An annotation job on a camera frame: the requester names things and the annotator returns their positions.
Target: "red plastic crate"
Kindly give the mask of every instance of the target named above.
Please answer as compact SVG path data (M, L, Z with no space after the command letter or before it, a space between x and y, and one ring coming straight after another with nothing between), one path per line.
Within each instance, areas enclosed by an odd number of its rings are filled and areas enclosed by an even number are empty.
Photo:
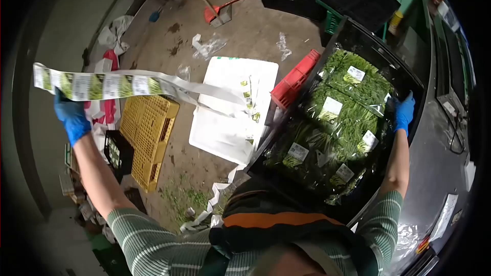
M286 110L297 98L298 91L320 57L321 54L316 50L310 50L309 54L274 87L271 91L271 99L278 107Z

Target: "dirt stain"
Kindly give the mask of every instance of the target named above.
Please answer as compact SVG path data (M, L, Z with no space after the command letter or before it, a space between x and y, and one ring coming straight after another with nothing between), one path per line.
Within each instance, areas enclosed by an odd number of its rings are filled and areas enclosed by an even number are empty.
M181 2L177 5L178 9L181 9L183 6L185 6L187 3L187 0L181 0Z
M173 24L172 26L169 27L169 29L167 30L167 32L176 33L176 32L179 31L180 28L181 28L181 26L179 26L178 23L175 23L175 24Z
M167 49L169 51L169 54L171 57L174 57L175 55L177 55L177 52L179 51L179 46L181 46L182 43L183 43L183 40L179 40L174 47Z

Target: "white styrofoam box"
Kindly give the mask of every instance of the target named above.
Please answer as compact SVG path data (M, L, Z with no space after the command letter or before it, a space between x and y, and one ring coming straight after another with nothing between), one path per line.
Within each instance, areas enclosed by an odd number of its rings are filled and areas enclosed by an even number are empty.
M270 92L274 88L278 64L260 60L213 57L208 64L203 83L241 92L241 81L252 83L252 96L256 110L261 113L254 122L245 113L240 118L229 118L205 108L194 110L189 133L189 144L208 151L225 160L247 165L257 149L270 106ZM223 113L239 114L239 105L201 94L198 101Z

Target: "yellow plastic pallet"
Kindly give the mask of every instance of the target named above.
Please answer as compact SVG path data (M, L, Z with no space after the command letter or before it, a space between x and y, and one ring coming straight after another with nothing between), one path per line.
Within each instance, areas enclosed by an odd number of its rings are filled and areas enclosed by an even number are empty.
M131 175L146 191L157 187L160 167L179 104L164 97L127 99L119 131L135 149Z

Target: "red dustpan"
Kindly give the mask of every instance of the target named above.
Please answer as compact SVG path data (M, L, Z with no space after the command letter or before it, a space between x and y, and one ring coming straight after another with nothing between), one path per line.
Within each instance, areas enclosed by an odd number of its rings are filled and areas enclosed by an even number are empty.
M214 9L214 10L215 10L215 12L217 12L217 14L218 14L218 12L220 11L220 9L223 9L223 8L225 8L226 6L231 5L232 3L237 2L237 1L240 1L240 0L232 0L232 1L230 1L230 2L225 3L224 5L222 5L222 6L220 6L220 7L218 7L218 6L213 6L213 9ZM207 23L210 23L212 20L214 20L214 19L215 19L215 14L213 14L213 11L212 11L212 10L210 10L210 8L208 8L208 7L205 7L205 13L204 13L204 15L205 15L205 21L206 21Z

